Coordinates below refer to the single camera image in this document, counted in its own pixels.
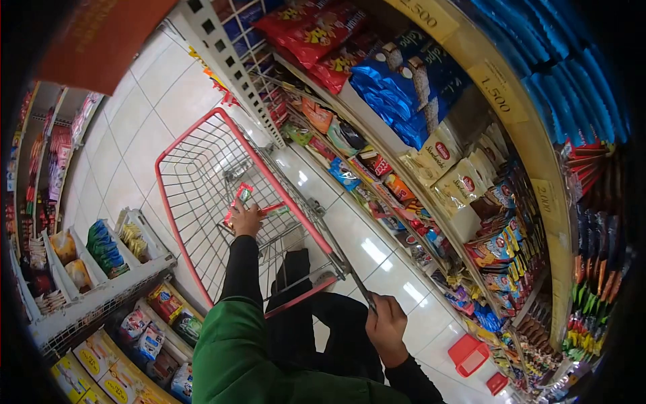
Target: hand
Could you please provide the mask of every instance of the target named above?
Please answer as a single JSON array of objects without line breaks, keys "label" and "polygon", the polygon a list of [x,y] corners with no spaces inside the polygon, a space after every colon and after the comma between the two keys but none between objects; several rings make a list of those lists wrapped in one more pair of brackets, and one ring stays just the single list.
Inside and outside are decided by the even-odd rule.
[{"label": "hand", "polygon": [[255,239],[258,230],[262,227],[258,204],[253,204],[249,210],[246,210],[240,198],[236,198],[236,206],[231,212],[231,224],[236,237],[249,235]]},{"label": "hand", "polygon": [[366,333],[384,366],[396,368],[408,359],[408,350],[402,340],[408,318],[394,297],[372,293],[372,298],[377,313],[368,309]]}]

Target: shoe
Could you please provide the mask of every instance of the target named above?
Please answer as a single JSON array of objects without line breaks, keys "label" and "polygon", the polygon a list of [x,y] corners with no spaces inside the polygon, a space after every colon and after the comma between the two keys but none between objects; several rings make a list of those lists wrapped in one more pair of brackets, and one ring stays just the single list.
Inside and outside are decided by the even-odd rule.
[{"label": "shoe", "polygon": [[287,251],[298,251],[305,248],[305,230],[303,226],[294,228],[289,233],[282,237],[283,247],[287,247]]},{"label": "shoe", "polygon": [[[336,277],[337,277],[337,274],[334,271],[325,271],[324,273],[321,273],[314,282],[312,282],[312,286],[316,288],[318,285],[322,284],[326,280],[330,278],[336,278]],[[333,283],[327,286],[322,290],[322,292],[332,292],[332,289],[334,289],[334,285],[336,285],[336,283]]]}]

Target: white tiled floor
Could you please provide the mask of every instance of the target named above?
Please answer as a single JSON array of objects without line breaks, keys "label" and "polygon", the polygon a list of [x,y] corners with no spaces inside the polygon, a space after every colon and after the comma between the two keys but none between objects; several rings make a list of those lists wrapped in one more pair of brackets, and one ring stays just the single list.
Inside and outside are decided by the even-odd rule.
[{"label": "white tiled floor", "polygon": [[[179,249],[170,232],[154,163],[157,156],[200,116],[219,102],[211,80],[200,64],[163,33],[157,33],[126,73],[114,96],[94,117],[85,146],[74,155],[66,182],[63,227],[74,225],[82,238],[97,218],[114,223],[121,208],[140,208],[161,240],[175,254]],[[493,398],[485,382],[496,372],[487,362],[468,379],[455,371],[446,351],[464,334],[460,324],[430,293],[409,267],[397,244],[382,240],[374,224],[360,215],[353,199],[295,146],[276,151],[273,158],[306,197],[327,209],[333,236],[342,246],[368,289],[396,296],[408,314],[404,342],[447,403],[504,403]],[[178,282],[194,301],[207,307],[182,257],[175,271]],[[352,280],[338,282],[335,292],[363,301]],[[217,294],[217,286],[209,293]],[[317,347],[322,350],[329,330],[315,322]]]}]

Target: price tag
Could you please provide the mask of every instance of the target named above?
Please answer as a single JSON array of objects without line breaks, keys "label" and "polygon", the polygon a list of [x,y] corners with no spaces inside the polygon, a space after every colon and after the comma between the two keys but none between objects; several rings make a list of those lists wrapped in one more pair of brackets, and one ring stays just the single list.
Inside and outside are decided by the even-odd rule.
[{"label": "price tag", "polygon": [[505,75],[491,61],[485,59],[467,72],[480,91],[489,99],[503,123],[520,123],[529,120],[527,112],[509,86]]},{"label": "price tag", "polygon": [[543,221],[549,219],[558,223],[561,217],[559,215],[558,205],[554,200],[552,183],[547,180],[537,180],[535,178],[531,178],[530,181],[532,182],[532,187],[534,187],[534,194],[536,195],[536,201],[541,210]]},{"label": "price tag", "polygon": [[444,43],[460,24],[448,15],[435,0],[387,0],[395,8],[428,32],[434,40]]}]

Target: wire basket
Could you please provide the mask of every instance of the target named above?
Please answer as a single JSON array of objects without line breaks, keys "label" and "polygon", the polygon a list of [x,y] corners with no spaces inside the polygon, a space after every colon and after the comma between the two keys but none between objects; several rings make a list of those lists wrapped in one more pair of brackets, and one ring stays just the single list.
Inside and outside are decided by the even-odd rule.
[{"label": "wire basket", "polygon": [[[269,300],[273,281],[276,281],[273,296],[277,296],[300,282],[316,279],[324,271],[332,270],[335,276],[267,312],[265,317],[345,279],[351,271],[319,209],[308,204],[276,166],[270,153],[271,147],[257,147],[245,129],[217,107],[173,142],[159,156],[155,167],[172,232],[187,267],[211,305],[219,296],[229,247],[235,238],[224,220],[240,185],[253,188],[251,198],[245,203],[248,206],[256,203],[260,209],[289,207],[286,213],[263,219],[256,237],[264,301]],[[276,279],[285,252],[291,247],[283,243],[283,236],[299,226],[305,230],[302,239],[309,248],[311,271],[288,284],[284,277]]]}]

